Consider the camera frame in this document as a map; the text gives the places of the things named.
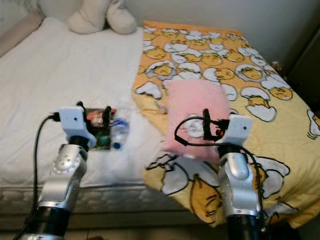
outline pink cloth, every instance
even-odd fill
[[[175,140],[175,130],[184,119],[203,116],[208,109],[212,120],[228,119],[229,101],[224,89],[207,80],[177,80],[168,83],[168,132],[162,149],[196,159],[216,161],[218,154],[212,146],[184,146]],[[210,124],[211,134],[216,135],[218,127]],[[193,119],[184,123],[177,132],[178,136],[190,143],[203,144],[213,141],[203,140],[203,120]]]

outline plastic bottle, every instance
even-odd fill
[[[114,149],[120,149],[129,134],[129,108],[117,108],[111,125],[111,143]]]

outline floor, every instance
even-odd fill
[[[12,240],[14,232],[1,232],[0,240]],[[316,240],[320,236],[320,215],[299,228],[301,240]],[[89,229],[68,231],[65,240],[86,240],[101,236],[105,240],[226,240],[226,226],[212,229],[205,225],[178,227],[146,227],[118,229]]]

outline yellow blanket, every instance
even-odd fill
[[[168,81],[220,83],[234,113],[253,119],[246,148],[259,163],[267,221],[288,218],[296,228],[319,214],[320,119],[241,32],[146,21],[143,39],[132,95],[162,133],[168,126]],[[159,153],[144,182],[204,222],[223,223],[216,166]]]

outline bed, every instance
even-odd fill
[[[48,113],[79,100],[88,108],[130,107],[130,134],[121,151],[89,152],[70,227],[152,225],[174,223],[174,218],[197,222],[177,202],[143,184],[145,164],[156,156],[161,133],[140,114],[130,94],[139,66],[142,31],[78,35],[49,17],[0,58],[1,229],[20,228],[30,211],[32,151],[40,122]],[[47,123],[42,131],[40,186],[60,145],[66,142],[59,123]]]

